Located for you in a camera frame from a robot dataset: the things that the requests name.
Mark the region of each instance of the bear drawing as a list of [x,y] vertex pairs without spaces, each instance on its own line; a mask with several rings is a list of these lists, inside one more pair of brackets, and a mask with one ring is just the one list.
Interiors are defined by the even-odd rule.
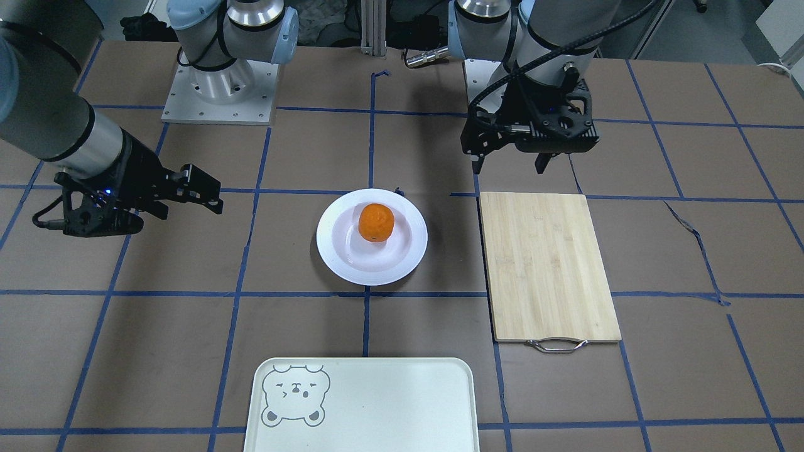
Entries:
[[275,427],[282,419],[304,419],[310,427],[324,422],[324,396],[330,389],[330,376],[324,367],[309,369],[307,366],[289,366],[280,369],[273,366],[262,380],[265,393],[265,409],[262,422]]

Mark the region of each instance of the floor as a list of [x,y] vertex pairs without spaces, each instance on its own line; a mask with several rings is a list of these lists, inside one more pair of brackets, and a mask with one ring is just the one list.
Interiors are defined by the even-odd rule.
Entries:
[[676,0],[640,60],[755,64],[744,37],[765,11],[761,0],[710,0],[701,14],[692,0]]
[[[274,356],[461,358],[483,452],[804,450],[789,79],[595,60],[594,150],[544,175],[500,150],[475,178],[457,62],[300,48],[270,129],[166,125],[176,45],[99,44],[77,88],[166,166],[219,178],[223,215],[171,205],[134,236],[39,230],[53,170],[0,142],[0,450],[242,450],[253,372]],[[388,286],[339,279],[314,243],[324,209],[363,187],[400,187],[428,225],[424,260]],[[543,355],[492,339],[480,191],[587,195],[620,343]]]

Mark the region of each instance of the silver metal cylinder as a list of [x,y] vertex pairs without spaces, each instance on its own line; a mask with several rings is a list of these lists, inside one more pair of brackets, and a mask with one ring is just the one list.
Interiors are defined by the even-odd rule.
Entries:
[[419,55],[411,56],[405,60],[405,64],[409,68],[418,68],[427,63],[432,63],[435,60],[449,57],[449,47],[439,47],[435,50],[422,52]]
[[261,27],[244,27],[228,21],[224,24],[224,37],[229,52],[236,58],[285,64],[296,51],[298,13],[285,8],[281,18],[277,16]]
[[[468,16],[459,10],[456,12],[455,25],[463,57],[478,60],[502,60],[511,39],[511,20],[515,15],[498,16],[495,20],[489,21]],[[522,27],[517,27],[515,44],[520,41],[522,31]]]
[[190,68],[193,89],[210,104],[233,104],[249,96],[255,86],[254,71],[247,60],[237,60],[232,66],[215,72]]
[[511,0],[456,0],[456,3],[479,18],[497,18],[511,10]]
[[95,111],[92,132],[76,152],[51,164],[78,179],[106,171],[123,149],[123,130],[103,113]]
[[244,27],[262,27],[276,20],[284,9],[283,0],[235,0],[226,14],[232,22]]

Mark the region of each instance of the black cable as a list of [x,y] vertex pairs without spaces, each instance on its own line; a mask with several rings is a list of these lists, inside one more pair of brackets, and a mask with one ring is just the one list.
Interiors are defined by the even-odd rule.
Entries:
[[[419,15],[426,16],[426,15],[427,15],[427,13],[429,13],[430,11],[432,11],[432,10],[433,10],[433,8],[435,8],[436,6],[438,6],[438,5],[442,4],[443,2],[446,2],[446,1],[447,1],[447,0],[438,0],[437,2],[433,3],[433,4],[432,4],[432,5],[429,7],[429,8],[427,8],[427,10],[425,10],[425,12],[423,12],[423,13],[421,13],[421,14],[419,14]],[[410,50],[410,49],[405,48],[405,49],[402,51],[402,61],[404,61],[404,65],[405,65],[405,67],[407,67],[408,69],[420,69],[420,68],[426,68],[427,66],[429,66],[429,65],[431,65],[431,64],[435,64],[435,63],[437,62],[437,60],[436,60],[436,61],[433,61],[432,63],[429,63],[429,64],[423,64],[423,65],[421,65],[421,66],[417,66],[417,67],[415,67],[415,68],[414,68],[414,67],[411,67],[411,66],[409,66],[409,65],[408,65],[408,51],[409,51],[409,50]]]
[[627,18],[624,18],[622,21],[620,21],[618,23],[615,23],[615,24],[610,25],[610,26],[608,26],[606,28],[603,28],[602,30],[596,31],[596,32],[592,33],[591,35],[587,35],[587,36],[585,36],[583,38],[576,39],[575,41],[572,41],[571,43],[569,43],[569,44],[567,44],[567,45],[565,45],[563,47],[559,47],[559,48],[551,51],[550,53],[548,53],[546,55],[542,55],[541,57],[539,57],[539,58],[537,58],[535,60],[532,60],[531,62],[529,62],[529,63],[527,63],[527,64],[525,64],[525,65],[523,65],[521,67],[513,68],[511,70],[510,74],[504,76],[500,80],[497,80],[493,84],[490,84],[489,86],[487,86],[486,89],[482,90],[480,92],[480,94],[478,94],[469,103],[469,117],[472,119],[472,121],[474,121],[477,125],[479,125],[483,129],[488,129],[488,130],[495,131],[495,132],[510,132],[511,131],[510,126],[504,126],[504,125],[500,125],[500,124],[492,124],[490,122],[483,121],[483,120],[480,119],[480,117],[478,117],[478,115],[477,115],[478,106],[483,101],[483,99],[486,99],[491,93],[496,91],[498,88],[502,87],[504,84],[512,81],[513,79],[517,79],[517,78],[523,76],[525,73],[529,72],[533,68],[536,68],[537,66],[545,64],[548,61],[553,60],[556,57],[558,57],[560,55],[563,55],[564,53],[566,53],[568,51],[574,50],[574,49],[576,49],[576,48],[578,48],[578,47],[580,47],[580,46],[582,46],[582,45],[584,45],[586,43],[591,43],[595,39],[600,39],[600,38],[602,38],[602,37],[604,37],[604,36],[606,36],[606,35],[608,35],[610,33],[613,33],[615,31],[625,27],[626,25],[629,25],[633,21],[635,21],[638,18],[641,18],[643,15],[645,15],[650,10],[650,8],[654,7],[657,3],[658,3],[658,0],[650,0],[650,3],[645,5],[641,10],[638,10],[637,12],[633,13],[631,16],[629,16]]
[[182,55],[182,49],[183,48],[182,47],[178,48],[178,52],[176,52],[176,63],[178,63],[179,66],[181,66],[183,68],[187,68],[187,67],[190,67],[190,66],[195,66],[196,64],[199,63],[199,61],[203,60],[204,56],[207,56],[207,53],[212,48],[212,45],[215,44],[215,41],[220,39],[220,37],[223,34],[223,23],[220,20],[220,14],[221,14],[221,11],[225,11],[226,9],[228,9],[227,3],[228,2],[226,2],[224,0],[218,6],[218,11],[217,11],[217,13],[218,13],[218,25],[215,27],[215,34],[212,35],[212,39],[210,39],[209,43],[207,43],[207,45],[203,48],[203,51],[201,52],[201,55],[197,59],[195,59],[195,61],[190,61],[189,59],[187,59],[186,63],[182,63],[181,55]]
[[53,210],[53,208],[58,206],[60,203],[61,203],[61,196],[56,198],[55,201],[50,203],[50,205],[47,206],[46,208],[40,210],[39,212],[36,212],[34,214],[34,216],[31,217],[31,221],[34,223],[34,226],[36,226],[37,228],[47,228],[47,225],[50,223],[50,221],[39,221],[39,218],[41,218],[42,215],[44,215],[44,214],[48,213],[49,211]]

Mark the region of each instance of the blue tape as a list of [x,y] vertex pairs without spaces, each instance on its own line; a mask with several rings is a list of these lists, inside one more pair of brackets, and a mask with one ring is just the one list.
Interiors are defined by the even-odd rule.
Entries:
[[368,357],[369,333],[371,331],[371,287],[363,290],[363,358]]
[[260,193],[275,193],[280,195],[345,195],[349,190],[283,190],[277,188],[261,188]]
[[486,292],[371,292],[372,297],[388,298],[473,298],[485,297]]
[[753,383],[754,390],[757,391],[757,397],[759,397],[760,405],[762,405],[762,411],[765,412],[765,419],[770,425],[770,430],[773,432],[773,439],[776,440],[776,445],[779,448],[779,452],[785,452],[785,447],[782,445],[781,438],[779,437],[779,432],[776,429],[776,423],[774,422],[773,418],[770,415],[768,402],[765,401],[765,396],[762,394],[762,389],[759,387],[759,380],[757,379],[757,374],[755,374],[753,371],[751,361],[749,360],[749,355],[748,353],[745,352],[745,346],[743,345],[742,339],[740,339],[740,333],[737,332],[737,325],[734,323],[734,318],[732,318],[731,314],[726,314],[726,319],[728,320],[728,325],[732,328],[734,339],[737,341],[737,348],[740,349],[740,355],[742,355],[743,357],[743,362],[745,363],[745,369],[749,371],[749,376],[751,377],[751,383]]
[[84,87],[84,82],[87,81],[89,71],[92,70],[92,65],[95,64],[95,58],[98,56],[98,51],[101,49],[102,43],[103,39],[98,39],[98,43],[95,44],[95,50],[92,51],[92,56],[89,57],[87,67],[84,70],[84,73],[81,75],[81,79],[78,81],[78,85],[76,86],[76,93],[81,93],[81,89]]
[[[263,174],[265,173],[265,162],[268,160],[269,146],[271,142],[271,128],[265,131],[265,143],[262,148],[262,158],[260,159],[260,169],[257,173],[256,184],[254,187],[254,201],[252,205],[252,218],[251,225],[248,229],[248,239],[246,245],[243,247],[243,256],[240,259],[240,271],[237,274],[237,285],[234,302],[232,303],[232,318],[229,323],[229,335],[226,340],[226,351],[224,353],[224,364],[220,370],[220,383],[218,384],[218,396],[215,399],[215,412],[212,414],[212,429],[217,429],[220,423],[220,411],[224,405],[224,394],[226,391],[226,382],[229,374],[229,364],[232,361],[232,348],[235,342],[235,330],[237,329],[237,316],[240,312],[240,298],[243,296],[243,280],[246,274],[246,265],[248,263],[248,254],[251,250],[251,241],[254,237],[254,224],[256,222],[256,213],[260,205],[260,186],[262,184]],[[215,452],[216,432],[213,430],[209,435],[209,442],[207,443],[207,452]]]
[[165,144],[165,137],[167,137],[167,130],[170,128],[170,123],[166,122],[162,125],[162,133],[159,134],[159,141],[156,143],[154,154],[159,156],[162,153],[162,145]]
[[664,205],[667,206],[667,209],[670,211],[671,214],[673,214],[675,220],[678,221],[682,226],[684,226],[684,228],[688,230],[690,234],[695,236],[695,240],[698,241],[698,248],[701,251],[701,257],[703,257],[703,262],[704,264],[706,264],[706,270],[707,273],[709,273],[709,281],[712,283],[712,288],[715,290],[715,297],[718,304],[720,304],[721,306],[731,306],[732,303],[723,300],[723,298],[721,297],[722,292],[720,291],[720,287],[718,287],[717,281],[715,280],[715,274],[714,272],[712,272],[712,265],[709,263],[709,256],[706,254],[706,248],[704,247],[703,243],[704,239],[701,238],[700,232],[698,232],[698,230],[695,229],[695,227],[692,226],[692,224],[690,224],[689,221],[686,221],[684,218],[681,218],[681,216],[679,216],[679,214],[675,211],[673,207],[670,206],[670,204],[667,203],[667,201],[664,201]]
[[123,266],[123,259],[125,259],[125,252],[129,249],[129,243],[131,243],[131,236],[126,236],[125,240],[123,240],[123,246],[120,250],[120,254],[117,256],[117,263],[114,265],[112,278],[109,281],[109,289],[106,291],[103,305],[100,307],[100,313],[98,314],[98,319],[95,322],[95,331],[92,333],[92,340],[89,342],[89,349],[87,350],[87,355],[84,358],[84,366],[81,368],[81,374],[79,375],[78,383],[76,384],[76,391],[72,394],[72,401],[70,402],[70,408],[67,411],[67,418],[64,420],[64,429],[59,436],[59,443],[56,446],[56,452],[62,452],[64,450],[67,435],[72,427],[72,419],[76,415],[78,401],[81,398],[81,392],[84,390],[84,382],[87,380],[89,366],[92,364],[92,358],[95,355],[98,339],[101,336],[103,323],[106,319],[106,312],[109,310],[109,303],[112,300],[112,291],[114,290],[114,286],[117,284],[117,277],[120,275],[120,268]]
[[99,296],[106,295],[107,290],[34,290],[34,289],[1,289],[0,295],[61,295],[61,296]]
[[[754,153],[754,150],[751,147],[751,143],[749,142],[748,137],[745,136],[745,131],[743,131],[743,128],[740,126],[740,122],[737,120],[737,116],[735,116],[734,111],[732,111],[731,105],[729,105],[728,101],[726,101],[726,96],[723,94],[723,91],[720,89],[720,86],[717,84],[717,80],[715,80],[715,75],[712,73],[712,70],[709,68],[708,64],[704,64],[703,66],[706,68],[706,72],[707,72],[707,74],[709,74],[709,79],[712,80],[712,84],[715,85],[715,89],[717,90],[717,93],[720,95],[720,99],[723,101],[723,105],[726,106],[726,109],[728,110],[729,116],[732,117],[732,121],[734,121],[734,124],[737,125],[737,130],[740,131],[740,136],[743,138],[743,142],[745,143],[745,147],[748,148],[749,153],[751,154],[751,158],[753,158],[753,161],[757,165],[757,169],[759,170],[760,175],[762,175],[762,179],[765,181],[765,185],[767,185],[768,190],[770,190],[771,196],[773,197],[773,199],[779,200],[779,197],[777,196],[776,191],[773,189],[773,185],[771,185],[771,183],[770,183],[770,179],[768,179],[768,175],[765,173],[765,170],[762,168],[762,165],[759,163],[759,158],[757,158],[757,154]],[[787,215],[787,211],[785,211],[785,207],[781,203],[777,203],[777,206],[779,207],[779,210],[781,211],[781,215],[785,217],[785,221],[787,222],[787,226],[788,226],[788,228],[790,228],[790,231],[793,233],[793,237],[795,238],[796,243],[798,243],[798,247],[804,252],[804,242],[802,242],[802,239],[798,235],[798,232],[796,231],[796,228],[793,226],[793,222],[790,221],[790,217]]]
[[363,292],[240,292],[242,297],[254,298],[362,298]]
[[707,292],[662,292],[653,290],[634,290],[624,292],[612,292],[612,297],[667,297],[667,298],[703,298],[717,301],[717,294]]
[[202,290],[113,290],[115,297],[197,297],[197,298],[228,298],[234,297],[234,292],[211,292]]
[[112,105],[96,104],[92,106],[96,109],[120,109],[120,110],[162,110],[165,105]]
[[466,117],[466,113],[458,112],[405,112],[401,110],[375,110],[377,114],[397,114],[402,116],[446,116],[446,117]]
[[804,129],[804,125],[739,124],[738,126],[750,129]]
[[289,110],[293,112],[371,113],[370,109],[330,109],[325,107],[277,107],[277,110]]
[[371,74],[371,116],[368,124],[368,187],[374,187],[374,122],[376,117],[377,77],[390,76],[387,70]]
[[639,82],[637,81],[636,74],[634,74],[634,69],[631,67],[631,62],[626,60],[626,66],[628,67],[628,73],[631,75],[631,80],[634,82],[634,87],[636,87],[637,89],[637,94],[639,95],[639,100],[642,102],[642,107],[645,109],[645,115],[648,116],[648,121],[650,121],[650,127],[653,129],[654,135],[656,136],[656,142],[658,143],[658,147],[662,151],[664,162],[667,164],[667,169],[670,171],[670,176],[673,178],[673,184],[675,185],[675,190],[679,193],[679,196],[683,198],[684,193],[681,191],[681,185],[679,184],[679,179],[675,177],[675,171],[673,171],[673,166],[670,163],[670,156],[667,155],[667,150],[664,148],[664,142],[662,142],[662,137],[658,134],[656,124],[654,123],[653,117],[650,115],[648,104],[645,101],[645,96],[642,94],[642,89],[639,88]]
[[20,212],[23,211],[23,205],[25,201],[28,200],[28,195],[31,193],[31,188],[34,186],[34,181],[39,176],[39,172],[42,170],[42,162],[39,162],[39,165],[36,166],[34,169],[34,173],[31,175],[31,178],[28,180],[28,185],[23,191],[23,195],[20,196],[19,202],[17,203],[17,208],[14,210],[14,214],[11,215],[11,220],[8,220],[8,225],[6,225],[6,230],[3,231],[2,236],[0,236],[0,250],[2,247],[6,245],[6,240],[8,240],[9,234],[11,234],[11,229],[14,227],[14,224],[17,222],[17,218],[19,217]]
[[497,390],[500,396],[500,409],[502,410],[503,432],[505,434],[506,452],[513,452],[511,441],[511,420],[508,417],[508,408],[505,405],[505,379],[503,378],[503,361],[500,359],[500,345],[494,342],[494,370],[497,372]]
[[[804,424],[804,417],[774,417],[774,424]],[[765,417],[715,417],[697,419],[645,420],[647,427],[676,427],[693,425],[768,425]],[[628,429],[639,427],[639,421],[567,421],[567,422],[489,422],[478,424],[478,430],[543,430],[543,429]],[[57,435],[62,429],[0,429],[0,436]],[[70,429],[69,435],[159,435],[159,434],[244,434],[246,427],[81,427]]]
[[638,425],[640,431],[642,431],[642,442],[645,443],[645,451],[651,452],[653,449],[650,447],[650,438],[648,438],[648,429],[645,424],[645,417],[642,415],[642,406],[639,404],[639,395],[637,394],[637,384],[634,382],[634,374],[631,373],[631,362],[628,360],[626,343],[623,340],[620,341],[620,355],[622,355],[622,364],[626,368],[628,385],[631,388],[631,397],[634,399],[634,409],[636,409],[637,411]]
[[755,294],[749,292],[729,292],[724,295],[733,298],[784,298],[784,299],[804,298],[804,294]]

